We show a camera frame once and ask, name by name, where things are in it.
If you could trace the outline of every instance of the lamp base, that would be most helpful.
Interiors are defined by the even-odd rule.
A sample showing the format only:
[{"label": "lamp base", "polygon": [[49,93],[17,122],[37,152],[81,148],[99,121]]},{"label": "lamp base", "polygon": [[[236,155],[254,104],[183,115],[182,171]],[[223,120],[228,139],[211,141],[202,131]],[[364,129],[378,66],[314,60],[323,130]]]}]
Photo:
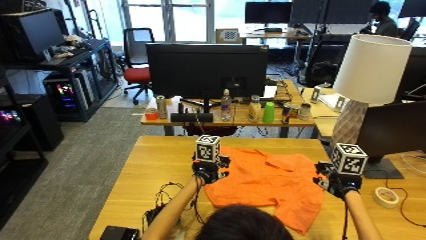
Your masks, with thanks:
[{"label": "lamp base", "polygon": [[331,148],[335,143],[356,144],[359,129],[368,104],[348,100],[339,117],[336,118],[331,136]]}]

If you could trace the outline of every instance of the cup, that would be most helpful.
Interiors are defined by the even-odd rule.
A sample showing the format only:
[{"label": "cup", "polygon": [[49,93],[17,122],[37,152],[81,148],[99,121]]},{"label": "cup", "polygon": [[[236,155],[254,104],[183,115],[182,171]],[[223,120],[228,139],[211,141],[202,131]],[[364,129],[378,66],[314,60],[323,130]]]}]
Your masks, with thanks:
[{"label": "cup", "polygon": [[266,102],[264,110],[263,110],[262,122],[263,123],[272,123],[274,122],[274,118],[275,118],[274,114],[275,114],[274,103],[272,102]]}]

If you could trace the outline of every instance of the person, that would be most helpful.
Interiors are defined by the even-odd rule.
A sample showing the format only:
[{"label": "person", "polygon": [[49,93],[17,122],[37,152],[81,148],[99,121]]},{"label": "person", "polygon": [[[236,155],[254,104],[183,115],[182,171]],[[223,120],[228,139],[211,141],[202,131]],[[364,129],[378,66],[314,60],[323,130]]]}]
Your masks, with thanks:
[{"label": "person", "polygon": [[[210,184],[218,180],[215,168],[196,167],[196,163],[192,163],[192,170],[192,177],[158,213],[142,235],[142,240],[158,240],[169,237],[181,213],[192,199],[198,188],[203,184]],[[328,181],[327,191],[334,196],[342,198],[347,204],[358,239],[382,239],[358,193],[360,177],[344,177],[332,174],[328,177]],[[250,206],[230,205],[218,209],[211,214],[194,239],[291,240],[292,237],[279,220],[267,213]]]},{"label": "person", "polygon": [[[374,35],[382,35],[388,37],[396,37],[398,26],[395,21],[388,17],[390,5],[388,2],[378,1],[370,8],[371,17],[378,22]],[[359,33],[371,34],[371,25],[368,24]]]}]

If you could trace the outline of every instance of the white lampshade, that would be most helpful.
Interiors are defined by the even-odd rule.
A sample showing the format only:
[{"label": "white lampshade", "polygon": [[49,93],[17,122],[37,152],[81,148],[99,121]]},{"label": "white lampshade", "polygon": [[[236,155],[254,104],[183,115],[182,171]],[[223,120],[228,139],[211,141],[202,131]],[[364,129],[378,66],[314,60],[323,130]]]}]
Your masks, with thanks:
[{"label": "white lampshade", "polygon": [[351,36],[332,89],[363,103],[394,101],[411,51],[405,40],[378,35]]}]

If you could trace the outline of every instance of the tape roll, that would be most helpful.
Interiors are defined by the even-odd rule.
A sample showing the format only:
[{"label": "tape roll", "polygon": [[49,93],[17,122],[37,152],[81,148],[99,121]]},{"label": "tape roll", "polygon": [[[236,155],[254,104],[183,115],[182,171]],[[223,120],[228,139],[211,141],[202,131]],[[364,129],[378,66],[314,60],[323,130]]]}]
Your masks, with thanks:
[{"label": "tape roll", "polygon": [[394,208],[399,202],[396,193],[388,188],[383,187],[375,188],[372,198],[376,204],[384,208]]},{"label": "tape roll", "polygon": [[158,118],[158,111],[154,108],[147,108],[145,111],[146,120],[155,120]]}]

